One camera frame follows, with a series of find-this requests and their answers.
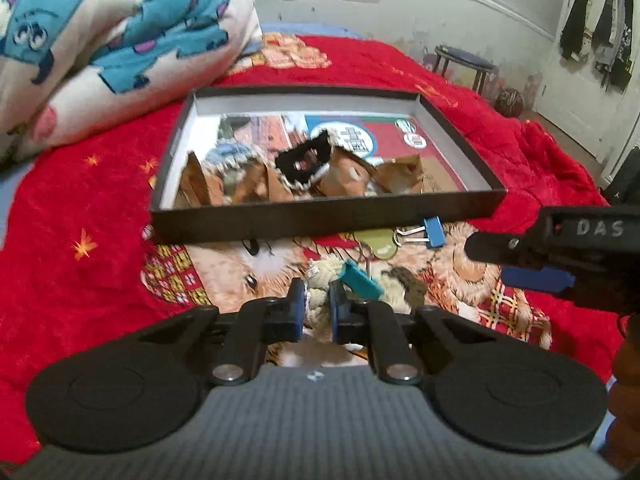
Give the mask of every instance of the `stool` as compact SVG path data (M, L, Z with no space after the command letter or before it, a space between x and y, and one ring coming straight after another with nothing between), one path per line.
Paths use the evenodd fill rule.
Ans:
M482 59L475 54L461 50L459 48L453 48L451 46L439 45L436 47L436 64L433 67L434 73L438 73L438 66L440 60L444 58L444 67L442 67L442 76L444 77L449 67L449 61L453 61L458 65L472 68L476 71L476 79L474 81L473 91L482 95L484 89L484 83L486 82L486 75L494 69L494 66L487 60Z

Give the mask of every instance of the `black bag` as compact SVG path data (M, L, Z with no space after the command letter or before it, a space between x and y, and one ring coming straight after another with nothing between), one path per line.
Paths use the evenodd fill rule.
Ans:
M631 150L602 195L611 205L640 205L640 148L636 146Z

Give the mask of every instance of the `gray ribbed surface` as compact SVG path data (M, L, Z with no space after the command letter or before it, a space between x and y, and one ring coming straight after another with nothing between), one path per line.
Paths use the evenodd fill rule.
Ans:
M609 480L586 447L545 456L484 449L458 436L410 386L369 367L264 368L216 388L180 431L145 449L86 456L47 447L17 480ZM500 413L495 414L496 424Z

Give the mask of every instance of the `door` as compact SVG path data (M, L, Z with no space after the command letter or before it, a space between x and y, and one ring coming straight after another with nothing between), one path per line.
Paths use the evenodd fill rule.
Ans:
M601 87L602 74L595 69L593 52L586 62L560 56L558 43L574 0L565 1L534 110L602 162L610 149L610 139L605 132L623 94L614 87L608 90Z

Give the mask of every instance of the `plaid pattern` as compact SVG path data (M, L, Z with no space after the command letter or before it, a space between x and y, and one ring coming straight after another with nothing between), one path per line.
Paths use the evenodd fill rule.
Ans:
M478 305L478 312L483 326L547 350L551 346L549 318L530 306L522 290L505 286L501 280L491 297Z
M171 314L211 304L184 246L152 246L141 277L152 294L175 304Z

